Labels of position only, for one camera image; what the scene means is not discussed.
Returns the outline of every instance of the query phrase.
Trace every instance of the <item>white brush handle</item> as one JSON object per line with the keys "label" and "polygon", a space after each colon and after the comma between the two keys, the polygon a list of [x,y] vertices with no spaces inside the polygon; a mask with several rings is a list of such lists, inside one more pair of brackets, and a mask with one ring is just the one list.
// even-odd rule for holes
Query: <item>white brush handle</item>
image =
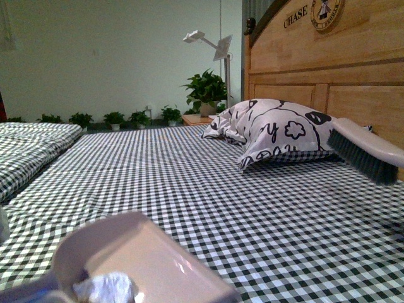
{"label": "white brush handle", "polygon": [[373,157],[397,167],[404,167],[404,150],[389,141],[366,131],[347,118],[335,119],[333,126],[342,136]]}

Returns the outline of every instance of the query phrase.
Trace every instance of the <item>white dustpan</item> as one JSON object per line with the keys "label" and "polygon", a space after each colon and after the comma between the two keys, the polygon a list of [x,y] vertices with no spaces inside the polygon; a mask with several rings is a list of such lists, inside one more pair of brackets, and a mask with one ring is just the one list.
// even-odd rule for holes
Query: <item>white dustpan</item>
{"label": "white dustpan", "polygon": [[139,288],[136,303],[231,303],[239,294],[141,213],[87,225],[62,240],[41,279],[0,293],[0,302],[76,302],[74,283],[111,271]]}

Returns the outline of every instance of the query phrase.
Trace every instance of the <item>wooden nightstand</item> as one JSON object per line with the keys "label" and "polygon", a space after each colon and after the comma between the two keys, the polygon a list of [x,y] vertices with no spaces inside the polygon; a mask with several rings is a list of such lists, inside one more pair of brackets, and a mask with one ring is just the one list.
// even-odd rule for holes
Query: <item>wooden nightstand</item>
{"label": "wooden nightstand", "polygon": [[209,117],[201,117],[201,115],[182,115],[185,126],[210,124],[213,120]]}

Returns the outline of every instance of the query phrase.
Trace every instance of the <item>white pillow with black print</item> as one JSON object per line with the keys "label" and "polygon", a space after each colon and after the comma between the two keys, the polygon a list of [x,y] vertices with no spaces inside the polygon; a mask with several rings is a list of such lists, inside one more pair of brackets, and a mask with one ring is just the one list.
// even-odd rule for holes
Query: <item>white pillow with black print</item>
{"label": "white pillow with black print", "polygon": [[203,138],[224,137],[242,145],[237,163],[244,170],[267,159],[301,162],[327,157],[334,118],[303,105],[273,99],[240,102],[221,113],[203,133]]}

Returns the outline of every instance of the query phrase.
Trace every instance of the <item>cleaning brush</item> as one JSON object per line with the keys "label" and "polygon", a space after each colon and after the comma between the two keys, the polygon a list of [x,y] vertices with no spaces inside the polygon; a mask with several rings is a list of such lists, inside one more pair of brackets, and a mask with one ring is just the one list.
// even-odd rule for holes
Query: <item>cleaning brush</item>
{"label": "cleaning brush", "polygon": [[327,143],[337,155],[376,184],[397,181],[398,168],[404,167],[404,150],[347,118],[335,119],[333,127]]}

